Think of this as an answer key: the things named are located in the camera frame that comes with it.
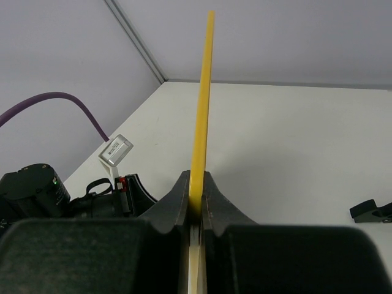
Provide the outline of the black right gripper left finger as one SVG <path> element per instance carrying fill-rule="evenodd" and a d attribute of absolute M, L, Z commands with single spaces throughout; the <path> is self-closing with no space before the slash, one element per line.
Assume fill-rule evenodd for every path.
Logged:
<path fill-rule="evenodd" d="M 2 293 L 186 293 L 189 171 L 139 217 L 26 219 L 1 238 Z"/>

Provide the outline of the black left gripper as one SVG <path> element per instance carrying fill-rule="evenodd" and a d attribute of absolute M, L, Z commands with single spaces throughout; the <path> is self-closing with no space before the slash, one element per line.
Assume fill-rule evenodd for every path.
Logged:
<path fill-rule="evenodd" d="M 86 187 L 85 196 L 70 201 L 69 217 L 138 217 L 156 203 L 137 174 L 117 177 L 114 184 L 101 178 Z"/>

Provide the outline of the yellow framed whiteboard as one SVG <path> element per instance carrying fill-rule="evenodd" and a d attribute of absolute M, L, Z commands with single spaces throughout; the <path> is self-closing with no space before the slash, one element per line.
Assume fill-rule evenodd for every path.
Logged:
<path fill-rule="evenodd" d="M 209 100 L 213 63 L 215 11 L 208 12 L 205 44 L 203 47 L 200 89 L 195 120 L 194 144 L 189 177 L 188 213 L 190 216 L 189 281 L 188 292 L 198 292 L 198 270 L 200 262 L 200 227 L 202 194 L 208 141 Z"/>

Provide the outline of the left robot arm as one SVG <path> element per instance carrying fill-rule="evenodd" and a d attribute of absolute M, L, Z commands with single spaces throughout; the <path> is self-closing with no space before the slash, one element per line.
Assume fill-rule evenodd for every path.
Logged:
<path fill-rule="evenodd" d="M 71 198 L 53 167 L 33 164 L 1 178 L 1 234 L 27 218 L 138 217 L 156 202 L 137 174 L 97 179 Z"/>

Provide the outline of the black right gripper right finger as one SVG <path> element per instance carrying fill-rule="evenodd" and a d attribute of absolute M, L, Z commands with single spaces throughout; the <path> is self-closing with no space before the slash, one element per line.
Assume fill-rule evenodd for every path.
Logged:
<path fill-rule="evenodd" d="M 390 293 L 371 239 L 352 227 L 260 225 L 230 202 L 211 173 L 202 197 L 208 293 Z"/>

